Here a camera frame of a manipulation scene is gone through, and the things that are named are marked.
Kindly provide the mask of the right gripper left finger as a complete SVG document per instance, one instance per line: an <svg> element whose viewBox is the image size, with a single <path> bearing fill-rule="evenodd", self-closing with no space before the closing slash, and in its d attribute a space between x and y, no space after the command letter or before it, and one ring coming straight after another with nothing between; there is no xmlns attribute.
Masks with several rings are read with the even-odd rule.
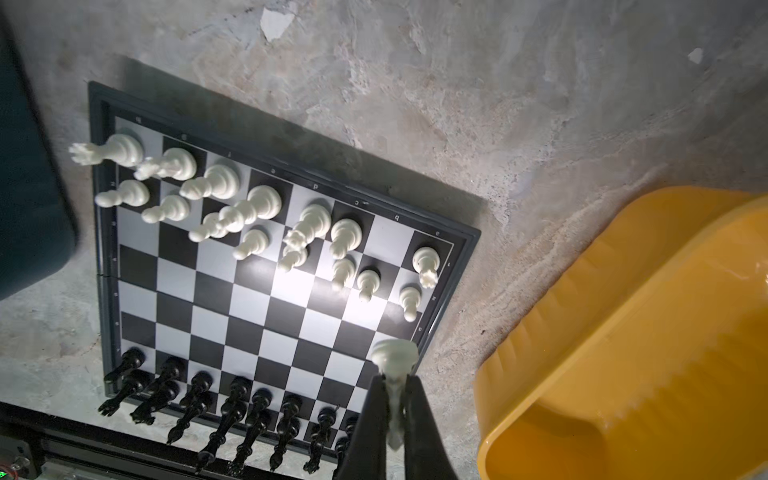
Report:
<svg viewBox="0 0 768 480"><path fill-rule="evenodd" d="M389 398L382 375L375 375L358 418L349 448L335 478L386 478Z"/></svg>

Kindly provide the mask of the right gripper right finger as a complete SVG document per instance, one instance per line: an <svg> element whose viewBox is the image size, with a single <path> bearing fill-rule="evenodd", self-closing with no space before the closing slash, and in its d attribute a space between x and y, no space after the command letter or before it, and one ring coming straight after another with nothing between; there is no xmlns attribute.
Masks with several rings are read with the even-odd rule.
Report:
<svg viewBox="0 0 768 480"><path fill-rule="evenodd" d="M407 480L457 480L421 380L408 376L403 393L404 466Z"/></svg>

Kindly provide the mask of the black white chessboard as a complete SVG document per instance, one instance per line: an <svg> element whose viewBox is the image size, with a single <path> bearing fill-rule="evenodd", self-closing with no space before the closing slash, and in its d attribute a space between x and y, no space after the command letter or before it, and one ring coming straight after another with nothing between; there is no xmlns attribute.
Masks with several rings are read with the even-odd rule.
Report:
<svg viewBox="0 0 768 480"><path fill-rule="evenodd" d="M244 377L252 392L272 392L271 425L256 441L274 447L281 404L296 395L303 402L300 433L287 450L307 456L320 411L333 407L336 422L321 462L341 462L377 372L373 346L404 339L419 352L426 350L480 239L479 230L267 158L104 85L91 83L88 96L89 143L102 145L113 134L129 134L148 157L180 147L195 157L199 176L214 164L225 164L240 177L232 198L193 201L189 217L180 222L148 224L139 207L96 206L104 374L131 348L144 352L142 369L154 374L166 358L182 359L187 370L181 392L154 414L179 419L179 402L192 377L208 372L216 400L192 423L214 430L230 383ZM93 173L96 196L131 179L134 170L105 160ZM258 185L276 189L283 202L275 218L256 223L272 241L263 253L234 259L240 233L201 243L189 240L189 231L207 215L245 199ZM363 241L350 256L358 271L372 269L381 278L371 301L361 301L354 284L332 290L329 236L309 245L303 265L279 271L283 240L312 203L328 209L334 221L353 218L362 225Z"/></svg>

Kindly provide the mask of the white chess piece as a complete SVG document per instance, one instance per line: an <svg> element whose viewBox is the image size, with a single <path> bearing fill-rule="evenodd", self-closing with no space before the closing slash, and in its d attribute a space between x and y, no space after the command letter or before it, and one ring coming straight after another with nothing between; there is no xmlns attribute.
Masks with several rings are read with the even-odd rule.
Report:
<svg viewBox="0 0 768 480"><path fill-rule="evenodd" d="M417 345L404 339L382 340L372 349L372 362L383 376L388 396L387 444L394 451L404 444L402 395L418 355Z"/></svg>

